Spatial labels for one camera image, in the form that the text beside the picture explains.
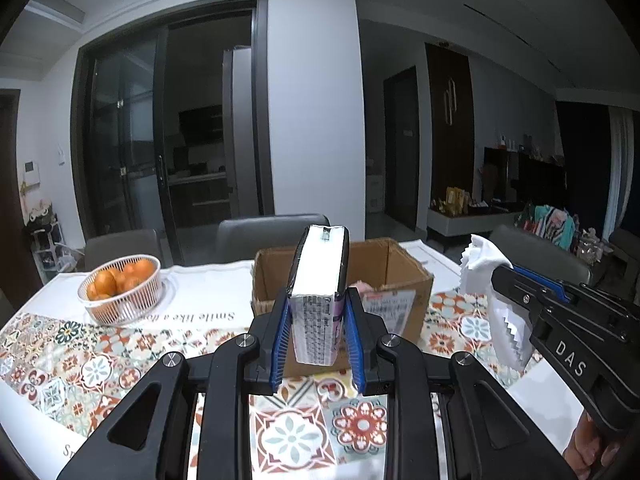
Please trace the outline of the right hand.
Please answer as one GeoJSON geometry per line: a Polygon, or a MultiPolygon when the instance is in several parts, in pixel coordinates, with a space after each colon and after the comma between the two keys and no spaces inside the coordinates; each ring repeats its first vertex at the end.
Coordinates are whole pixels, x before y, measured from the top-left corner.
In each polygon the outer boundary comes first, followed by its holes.
{"type": "Polygon", "coordinates": [[[590,415],[583,411],[563,457],[577,478],[585,480],[589,478],[594,466],[610,466],[619,450],[620,441],[605,440],[590,415]]]}

